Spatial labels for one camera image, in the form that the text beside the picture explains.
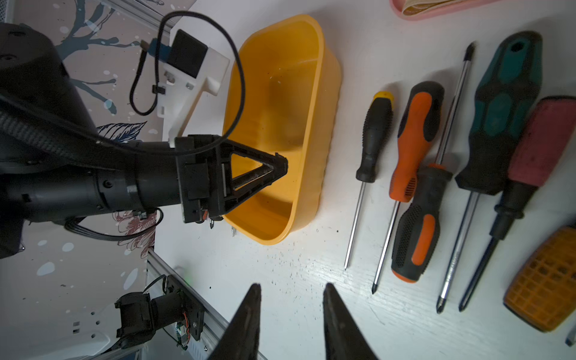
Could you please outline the wooden handle black screwdriver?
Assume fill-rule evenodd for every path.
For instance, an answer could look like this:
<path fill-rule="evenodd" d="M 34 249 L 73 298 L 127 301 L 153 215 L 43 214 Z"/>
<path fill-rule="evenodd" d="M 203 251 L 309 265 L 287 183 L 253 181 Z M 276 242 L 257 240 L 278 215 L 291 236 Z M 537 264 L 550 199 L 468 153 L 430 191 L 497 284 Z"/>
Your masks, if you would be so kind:
<path fill-rule="evenodd" d="M 575 311 L 575 226 L 544 241 L 514 277 L 504 306 L 540 332 L 552 332 Z"/>

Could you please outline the orange black large screwdriver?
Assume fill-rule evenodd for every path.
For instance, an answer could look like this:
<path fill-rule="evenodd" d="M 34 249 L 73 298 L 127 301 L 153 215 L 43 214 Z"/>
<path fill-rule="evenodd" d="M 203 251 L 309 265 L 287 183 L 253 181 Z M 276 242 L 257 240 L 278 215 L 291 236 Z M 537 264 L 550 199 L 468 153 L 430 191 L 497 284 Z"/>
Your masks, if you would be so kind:
<path fill-rule="evenodd" d="M 400 205 L 408 203 L 413 198 L 420 164 L 428 154 L 437 135 L 444 95 L 444 87 L 435 81 L 420 82 L 410 91 L 397 133 L 398 161 L 389 187 L 389 196 L 394 200 L 394 206 L 371 286 L 372 294 L 375 294 L 379 287 L 382 267 L 395 229 Z"/>

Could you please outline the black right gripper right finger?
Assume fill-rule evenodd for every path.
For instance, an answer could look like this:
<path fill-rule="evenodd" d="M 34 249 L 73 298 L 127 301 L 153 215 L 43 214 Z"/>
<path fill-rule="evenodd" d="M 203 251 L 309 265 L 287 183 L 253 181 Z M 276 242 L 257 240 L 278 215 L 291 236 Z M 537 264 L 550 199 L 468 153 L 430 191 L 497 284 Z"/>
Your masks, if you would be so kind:
<path fill-rule="evenodd" d="M 327 359 L 377 359 L 333 283 L 325 286 L 322 309 Z"/>

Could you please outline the deli black yellow screwdriver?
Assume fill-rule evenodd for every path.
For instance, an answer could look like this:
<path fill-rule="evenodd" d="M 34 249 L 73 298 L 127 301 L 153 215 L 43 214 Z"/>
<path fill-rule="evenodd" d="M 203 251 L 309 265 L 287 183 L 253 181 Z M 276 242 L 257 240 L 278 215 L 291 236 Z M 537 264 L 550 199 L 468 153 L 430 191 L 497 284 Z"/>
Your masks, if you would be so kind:
<path fill-rule="evenodd" d="M 360 165 L 355 178 L 361 182 L 358 201 L 355 207 L 352 229 L 346 248 L 346 256 L 343 269 L 348 269 L 352 256 L 360 214 L 362 211 L 363 198 L 367 184 L 374 183 L 377 177 L 377 164 L 382 148 L 389 138 L 393 121 L 394 96 L 389 91 L 379 91 L 373 96 L 362 129 L 362 150 Z"/>

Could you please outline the orange black medium screwdriver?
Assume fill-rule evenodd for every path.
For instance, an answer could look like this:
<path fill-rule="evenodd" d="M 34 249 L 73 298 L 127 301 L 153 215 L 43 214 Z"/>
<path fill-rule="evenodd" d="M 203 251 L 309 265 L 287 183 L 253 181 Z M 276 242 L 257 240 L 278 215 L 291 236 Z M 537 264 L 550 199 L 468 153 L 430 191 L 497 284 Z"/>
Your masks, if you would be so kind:
<path fill-rule="evenodd" d="M 549 179 L 575 130 L 575 97 L 556 95 L 541 99 L 529 117 L 508 167 L 508 178 L 494 210 L 490 242 L 463 294 L 458 310 L 466 310 L 491 257 L 513 223 L 524 217 L 534 193 Z"/>

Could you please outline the yellow storage box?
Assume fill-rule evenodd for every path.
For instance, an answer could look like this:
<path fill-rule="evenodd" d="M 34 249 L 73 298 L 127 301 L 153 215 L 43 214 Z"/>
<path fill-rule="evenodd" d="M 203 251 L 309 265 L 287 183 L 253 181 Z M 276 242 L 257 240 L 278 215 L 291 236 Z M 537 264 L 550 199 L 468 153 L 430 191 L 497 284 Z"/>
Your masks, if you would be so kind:
<path fill-rule="evenodd" d="M 292 16 L 252 34 L 232 69 L 225 124 L 246 97 L 231 140 L 288 161 L 285 176 L 226 216 L 240 233 L 276 245 L 306 227 L 320 204 L 342 82 L 320 24 Z"/>

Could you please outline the small orange black screwdriver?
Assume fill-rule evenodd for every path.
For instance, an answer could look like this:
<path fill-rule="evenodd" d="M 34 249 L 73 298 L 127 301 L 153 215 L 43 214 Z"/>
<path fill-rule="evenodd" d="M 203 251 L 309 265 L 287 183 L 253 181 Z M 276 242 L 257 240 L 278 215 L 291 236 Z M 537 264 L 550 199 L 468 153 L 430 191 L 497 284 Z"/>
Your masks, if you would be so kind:
<path fill-rule="evenodd" d="M 435 160 L 418 171 L 415 196 L 398 222 L 391 270 L 397 278 L 410 284 L 417 282 L 426 270 L 440 236 L 440 207 L 446 186 L 453 177 L 443 166 L 443 159 L 475 50 L 474 42 L 466 48 Z"/>

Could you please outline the green black screwdriver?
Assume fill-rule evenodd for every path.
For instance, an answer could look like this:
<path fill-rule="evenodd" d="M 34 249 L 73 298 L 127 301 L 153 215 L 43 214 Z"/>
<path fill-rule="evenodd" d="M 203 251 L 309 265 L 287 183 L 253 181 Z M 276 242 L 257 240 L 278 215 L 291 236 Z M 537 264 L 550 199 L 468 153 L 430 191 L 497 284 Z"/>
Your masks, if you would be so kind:
<path fill-rule="evenodd" d="M 542 87 L 542 48 L 542 36 L 536 31 L 508 36 L 496 49 L 475 91 L 469 160 L 456 177 L 457 186 L 470 195 L 436 303 L 438 314 L 449 297 L 479 197 L 504 189 L 528 111 Z"/>

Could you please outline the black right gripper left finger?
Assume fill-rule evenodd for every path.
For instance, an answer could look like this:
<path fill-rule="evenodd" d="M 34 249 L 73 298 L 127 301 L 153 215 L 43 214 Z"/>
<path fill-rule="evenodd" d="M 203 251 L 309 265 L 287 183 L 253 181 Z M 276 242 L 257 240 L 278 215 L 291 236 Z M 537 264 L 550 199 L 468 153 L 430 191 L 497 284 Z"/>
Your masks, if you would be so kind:
<path fill-rule="evenodd" d="M 261 298 L 261 286 L 253 283 L 209 359 L 257 359 Z"/>

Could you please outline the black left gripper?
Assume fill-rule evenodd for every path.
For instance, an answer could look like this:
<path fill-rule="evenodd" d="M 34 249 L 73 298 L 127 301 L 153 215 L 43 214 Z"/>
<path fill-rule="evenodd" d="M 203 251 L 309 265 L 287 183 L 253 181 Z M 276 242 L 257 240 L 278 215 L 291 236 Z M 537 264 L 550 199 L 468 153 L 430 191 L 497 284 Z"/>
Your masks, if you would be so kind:
<path fill-rule="evenodd" d="M 282 155 L 225 140 L 216 147 L 191 154 L 219 140 L 216 135 L 190 135 L 174 139 L 174 149 L 185 152 L 176 158 L 182 217 L 185 223 L 201 224 L 223 216 L 287 174 Z M 233 157 L 256 162 L 256 168 L 233 175 Z"/>

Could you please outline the pink tray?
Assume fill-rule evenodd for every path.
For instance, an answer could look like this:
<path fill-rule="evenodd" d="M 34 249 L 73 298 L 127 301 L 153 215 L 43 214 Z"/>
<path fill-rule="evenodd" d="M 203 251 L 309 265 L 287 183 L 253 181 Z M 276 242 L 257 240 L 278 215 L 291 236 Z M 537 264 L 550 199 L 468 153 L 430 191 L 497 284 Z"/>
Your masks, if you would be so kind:
<path fill-rule="evenodd" d="M 403 20 L 417 21 L 451 14 L 494 3 L 495 0 L 473 1 L 396 1 L 390 0 L 391 9 Z"/>

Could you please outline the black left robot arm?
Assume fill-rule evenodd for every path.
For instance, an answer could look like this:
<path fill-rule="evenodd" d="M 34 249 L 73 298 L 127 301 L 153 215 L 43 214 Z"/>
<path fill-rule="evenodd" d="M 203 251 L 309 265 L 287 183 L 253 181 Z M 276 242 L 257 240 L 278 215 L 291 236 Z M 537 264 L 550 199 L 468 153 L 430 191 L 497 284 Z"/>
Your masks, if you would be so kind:
<path fill-rule="evenodd" d="M 92 239 L 82 219 L 141 218 L 179 204 L 186 223 L 222 217 L 287 174 L 288 161 L 218 135 L 116 142 L 98 134 L 53 42 L 1 24 L 1 256 L 23 248 L 24 223 Z"/>

